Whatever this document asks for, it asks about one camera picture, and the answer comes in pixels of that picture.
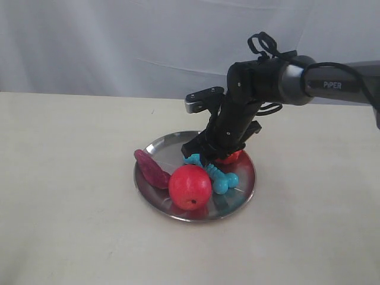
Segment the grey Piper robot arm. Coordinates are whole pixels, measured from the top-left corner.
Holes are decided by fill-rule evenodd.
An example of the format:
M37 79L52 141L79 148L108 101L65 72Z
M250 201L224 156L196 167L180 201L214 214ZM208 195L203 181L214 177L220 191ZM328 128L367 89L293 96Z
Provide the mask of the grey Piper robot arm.
M187 95L188 113L209 110L208 124L182 146L188 158L199 154L203 164L225 159L245 148L261 130L255 116L270 106L303 106L313 98L364 103L379 109L379 61L348 64L316 63L308 56L234 63L227 72L227 87L212 87Z

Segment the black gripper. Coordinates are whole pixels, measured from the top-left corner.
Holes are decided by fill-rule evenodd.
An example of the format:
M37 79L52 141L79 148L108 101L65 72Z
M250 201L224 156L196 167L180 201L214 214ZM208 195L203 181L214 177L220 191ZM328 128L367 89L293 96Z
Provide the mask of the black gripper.
M182 146L183 156L200 154L200 162L206 167L243 149L246 140L261 130L260 124L254 121L261 106L262 101L240 104L230 95L224 95L219 110L210 113L206 129Z

